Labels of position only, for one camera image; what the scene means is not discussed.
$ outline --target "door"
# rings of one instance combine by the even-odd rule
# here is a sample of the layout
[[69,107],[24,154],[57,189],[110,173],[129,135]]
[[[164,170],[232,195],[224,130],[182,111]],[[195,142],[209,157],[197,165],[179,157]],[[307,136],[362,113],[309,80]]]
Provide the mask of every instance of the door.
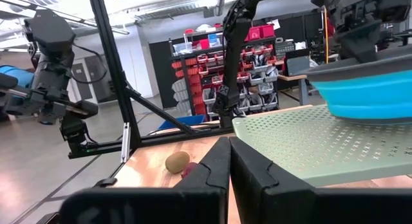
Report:
[[[71,68],[71,73],[73,77],[79,81],[90,81],[90,75],[84,59],[74,61],[73,67]],[[97,99],[92,84],[76,82],[73,79],[71,79],[71,83],[79,100],[86,100],[97,104]]]

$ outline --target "wooden table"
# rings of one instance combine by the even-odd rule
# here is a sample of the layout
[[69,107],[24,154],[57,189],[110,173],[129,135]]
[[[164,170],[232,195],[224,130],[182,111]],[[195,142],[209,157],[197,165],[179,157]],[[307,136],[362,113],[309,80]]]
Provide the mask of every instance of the wooden table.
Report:
[[[290,81],[293,81],[293,80],[298,80],[299,81],[299,104],[301,106],[309,104],[309,99],[308,99],[309,91],[308,91],[308,86],[306,85],[306,75],[297,75],[297,76],[292,76],[292,77],[279,75],[277,77],[279,79],[285,80],[287,82],[290,82]],[[288,97],[292,97],[293,99],[296,99],[293,96],[291,96],[289,94],[286,94],[284,92],[283,92],[283,94],[285,94]]]
[[276,61],[276,62],[275,62],[275,66],[281,66],[281,65],[283,65],[284,63],[285,63],[284,60]]
[[[273,113],[282,113],[295,109],[311,107],[293,107]],[[180,174],[171,174],[165,168],[165,159],[177,151],[185,151],[191,156],[191,161],[199,162],[221,136],[199,138],[171,144],[162,144],[137,149],[125,166],[116,175],[114,187],[173,187],[180,180]],[[330,187],[412,187],[412,179],[407,176],[396,176],[364,182],[345,183]],[[230,184],[229,188],[229,224],[240,224],[238,208]]]

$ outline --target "blue bowl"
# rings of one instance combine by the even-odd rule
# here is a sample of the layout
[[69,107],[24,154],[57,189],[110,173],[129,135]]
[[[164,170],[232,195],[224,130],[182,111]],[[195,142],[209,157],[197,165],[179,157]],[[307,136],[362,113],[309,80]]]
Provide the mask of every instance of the blue bowl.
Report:
[[412,46],[347,59],[305,71],[332,115],[362,124],[412,122]]

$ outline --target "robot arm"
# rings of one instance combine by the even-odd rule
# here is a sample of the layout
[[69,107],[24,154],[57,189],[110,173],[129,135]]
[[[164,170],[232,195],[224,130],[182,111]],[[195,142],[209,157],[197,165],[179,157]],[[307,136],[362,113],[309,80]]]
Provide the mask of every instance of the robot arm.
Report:
[[223,20],[223,36],[227,41],[223,84],[217,92],[214,112],[220,114],[220,125],[231,126],[233,112],[239,102],[237,76],[241,47],[252,26],[258,3],[262,0],[237,0]]
[[[260,1],[237,0],[223,20],[223,36],[227,41],[225,71],[214,104],[222,127],[232,125],[239,101],[237,72],[241,46]],[[335,40],[341,43],[346,57],[354,57],[359,63],[377,59],[375,44],[379,40],[380,25],[404,21],[411,6],[411,0],[312,0],[312,3],[326,7],[337,30]]]
[[15,77],[0,74],[3,109],[11,115],[37,114],[43,124],[54,124],[68,113],[79,118],[96,115],[97,105],[86,101],[73,103],[68,98],[67,86],[74,60],[71,47],[75,38],[69,24],[50,10],[38,10],[33,19],[24,23],[36,71],[27,87],[19,86],[19,79]]

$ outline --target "storage shelf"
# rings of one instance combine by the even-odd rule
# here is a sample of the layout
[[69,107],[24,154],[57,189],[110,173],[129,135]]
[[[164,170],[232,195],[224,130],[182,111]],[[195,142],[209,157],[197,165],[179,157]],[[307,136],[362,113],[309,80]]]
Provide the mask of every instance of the storage shelf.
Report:
[[[244,42],[243,47],[244,46],[249,46],[249,45],[261,44],[261,43],[269,42],[269,41],[276,41],[276,37],[268,37],[268,38],[262,38],[262,39],[258,39],[258,40]],[[223,51],[223,47],[218,46],[218,47],[208,48],[206,50],[196,50],[196,51],[193,51],[192,53],[173,56],[173,57],[171,57],[171,60],[180,60],[180,58],[182,58],[182,57],[184,59],[187,59],[187,58],[195,57],[195,56],[200,55],[200,54],[212,53],[212,52],[216,52],[216,51]]]
[[214,33],[220,33],[223,32],[223,28],[217,28],[216,30],[209,31],[209,32],[192,32],[192,33],[186,33],[186,37],[196,37],[200,35],[208,35],[208,34],[214,34]]

